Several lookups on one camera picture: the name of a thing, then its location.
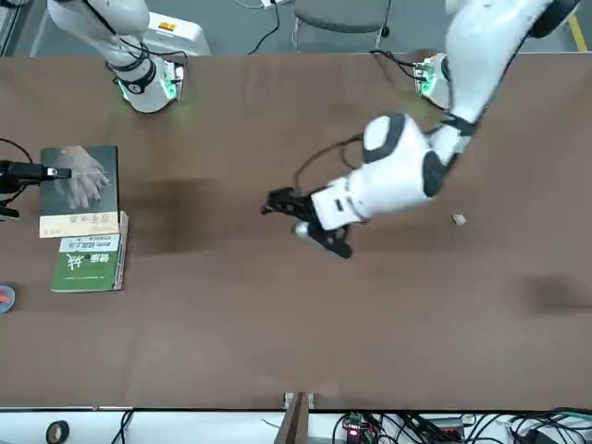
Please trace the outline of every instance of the chair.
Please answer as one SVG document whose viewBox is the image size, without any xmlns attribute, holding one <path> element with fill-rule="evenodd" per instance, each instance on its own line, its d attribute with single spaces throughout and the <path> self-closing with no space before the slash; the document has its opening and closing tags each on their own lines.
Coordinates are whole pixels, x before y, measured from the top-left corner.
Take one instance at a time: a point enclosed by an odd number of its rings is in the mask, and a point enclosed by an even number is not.
<svg viewBox="0 0 592 444">
<path fill-rule="evenodd" d="M 303 23 L 321 30 L 363 34 L 377 32 L 375 48 L 389 35 L 392 0 L 295 0 L 296 25 L 292 43 L 299 51 L 299 28 Z"/>
</svg>

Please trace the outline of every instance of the brown table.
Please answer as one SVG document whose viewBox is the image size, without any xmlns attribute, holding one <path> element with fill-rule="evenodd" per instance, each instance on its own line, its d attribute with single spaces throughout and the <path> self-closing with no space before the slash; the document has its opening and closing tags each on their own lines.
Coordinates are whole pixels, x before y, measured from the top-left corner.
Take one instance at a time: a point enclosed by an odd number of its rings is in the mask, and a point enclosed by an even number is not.
<svg viewBox="0 0 592 444">
<path fill-rule="evenodd" d="M 98 58 L 1 60 L 2 137 L 35 156 L 116 143 L 131 228 L 124 291 L 54 294 L 38 191 L 18 202 L 22 220 L 0 227 L 0 281 L 18 289 L 0 405 L 272 408 L 297 390 L 319 407 L 589 405 L 591 80 L 588 55 L 520 55 L 441 198 L 356 228 L 343 261 L 259 206 L 380 112 L 429 128 L 396 67 L 199 58 L 190 101 L 147 116 Z M 341 173 L 335 154 L 304 182 Z"/>
</svg>

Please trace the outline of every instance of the book cover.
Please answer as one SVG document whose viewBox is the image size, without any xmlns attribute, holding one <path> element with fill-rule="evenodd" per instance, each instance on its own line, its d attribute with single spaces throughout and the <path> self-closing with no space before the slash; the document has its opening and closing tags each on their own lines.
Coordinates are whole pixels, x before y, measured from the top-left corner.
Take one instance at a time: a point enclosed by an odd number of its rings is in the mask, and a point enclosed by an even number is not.
<svg viewBox="0 0 592 444">
<path fill-rule="evenodd" d="M 121 290 L 128 234 L 128 218 L 123 212 L 121 220 L 121 233 L 60 241 L 51 291 Z"/>
<path fill-rule="evenodd" d="M 119 232 L 115 145 L 45 148 L 41 162 L 72 170 L 72 179 L 41 184 L 41 238 Z"/>
</svg>

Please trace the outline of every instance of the white robotic arm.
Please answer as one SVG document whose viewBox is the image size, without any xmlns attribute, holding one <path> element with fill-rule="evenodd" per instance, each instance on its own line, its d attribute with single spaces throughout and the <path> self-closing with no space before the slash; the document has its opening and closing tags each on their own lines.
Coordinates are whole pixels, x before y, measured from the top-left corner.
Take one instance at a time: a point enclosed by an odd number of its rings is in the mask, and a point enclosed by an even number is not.
<svg viewBox="0 0 592 444">
<path fill-rule="evenodd" d="M 263 213 L 296 216 L 299 237 L 350 257 L 349 225 L 427 203 L 438 194 L 525 38 L 551 32 L 578 1 L 470 0 L 446 38 L 451 107 L 440 127 L 426 135 L 407 115 L 378 117 L 364 130 L 359 168 L 307 196 L 292 189 L 271 191 Z"/>
<path fill-rule="evenodd" d="M 142 43 L 150 22 L 143 0 L 47 0 L 47 11 L 101 53 L 136 110 L 153 113 L 178 97 L 182 71 Z"/>
</svg>

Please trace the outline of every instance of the green book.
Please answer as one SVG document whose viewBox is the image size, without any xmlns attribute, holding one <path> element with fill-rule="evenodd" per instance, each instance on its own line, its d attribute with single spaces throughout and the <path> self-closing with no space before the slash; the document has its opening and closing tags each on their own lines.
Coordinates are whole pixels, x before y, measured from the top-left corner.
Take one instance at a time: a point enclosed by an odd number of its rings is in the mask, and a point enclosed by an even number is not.
<svg viewBox="0 0 592 444">
<path fill-rule="evenodd" d="M 128 216 L 122 211 L 118 234 L 63 238 L 51 291 L 81 293 L 121 290 L 128 239 Z"/>
</svg>

